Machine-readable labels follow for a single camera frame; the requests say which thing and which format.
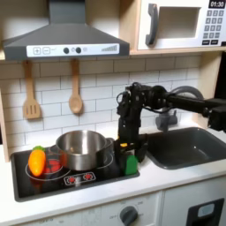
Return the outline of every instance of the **toy stove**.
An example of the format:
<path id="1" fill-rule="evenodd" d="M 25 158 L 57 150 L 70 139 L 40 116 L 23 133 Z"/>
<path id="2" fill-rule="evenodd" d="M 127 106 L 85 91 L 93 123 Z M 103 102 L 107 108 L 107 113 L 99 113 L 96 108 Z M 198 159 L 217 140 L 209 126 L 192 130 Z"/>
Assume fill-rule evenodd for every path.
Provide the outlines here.
<path id="1" fill-rule="evenodd" d="M 35 200 L 64 192 L 72 192 L 92 186 L 113 183 L 139 176 L 126 176 L 117 164 L 113 150 L 105 156 L 103 165 L 89 171 L 64 168 L 55 146 L 46 148 L 47 162 L 40 177 L 35 177 L 28 167 L 31 150 L 11 156 L 13 186 L 16 201 Z"/>

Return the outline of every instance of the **microwave handle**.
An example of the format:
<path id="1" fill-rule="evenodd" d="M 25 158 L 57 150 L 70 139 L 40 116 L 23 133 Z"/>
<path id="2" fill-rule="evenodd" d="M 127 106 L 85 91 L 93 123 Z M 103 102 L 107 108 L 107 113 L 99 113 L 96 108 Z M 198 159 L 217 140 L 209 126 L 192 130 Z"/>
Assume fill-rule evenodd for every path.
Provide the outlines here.
<path id="1" fill-rule="evenodd" d="M 150 34 L 146 35 L 146 45 L 153 45 L 155 37 L 157 35 L 158 24 L 159 24 L 157 4 L 149 4 L 148 14 L 151 16 L 152 21 L 151 21 Z"/>

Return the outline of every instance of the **microwave keypad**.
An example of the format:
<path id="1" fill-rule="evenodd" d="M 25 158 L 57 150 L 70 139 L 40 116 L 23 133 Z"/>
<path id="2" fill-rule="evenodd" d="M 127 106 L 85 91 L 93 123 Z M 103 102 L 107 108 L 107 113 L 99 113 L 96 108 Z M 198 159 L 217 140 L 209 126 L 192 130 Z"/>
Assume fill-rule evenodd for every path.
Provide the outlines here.
<path id="1" fill-rule="evenodd" d="M 224 11 L 208 10 L 202 45 L 217 45 L 222 31 Z"/>

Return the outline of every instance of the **stainless steel pot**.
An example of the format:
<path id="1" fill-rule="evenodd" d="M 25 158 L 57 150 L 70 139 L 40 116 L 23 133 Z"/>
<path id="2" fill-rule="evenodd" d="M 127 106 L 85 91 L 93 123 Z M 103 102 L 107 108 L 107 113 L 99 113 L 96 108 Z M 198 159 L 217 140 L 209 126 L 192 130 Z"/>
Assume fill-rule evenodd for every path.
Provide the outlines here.
<path id="1" fill-rule="evenodd" d="M 70 170 L 91 170 L 102 164 L 112 145 L 100 133 L 92 131 L 67 132 L 56 141 L 61 164 Z"/>

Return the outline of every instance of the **sink basin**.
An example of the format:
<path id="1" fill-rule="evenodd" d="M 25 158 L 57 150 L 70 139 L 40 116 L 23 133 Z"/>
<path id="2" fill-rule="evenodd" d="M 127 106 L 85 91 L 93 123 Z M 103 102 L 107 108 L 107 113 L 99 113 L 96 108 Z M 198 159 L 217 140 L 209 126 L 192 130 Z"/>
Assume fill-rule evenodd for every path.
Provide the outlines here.
<path id="1" fill-rule="evenodd" d="M 148 157 L 167 170 L 226 159 L 226 144 L 196 127 L 150 134 L 147 146 Z"/>

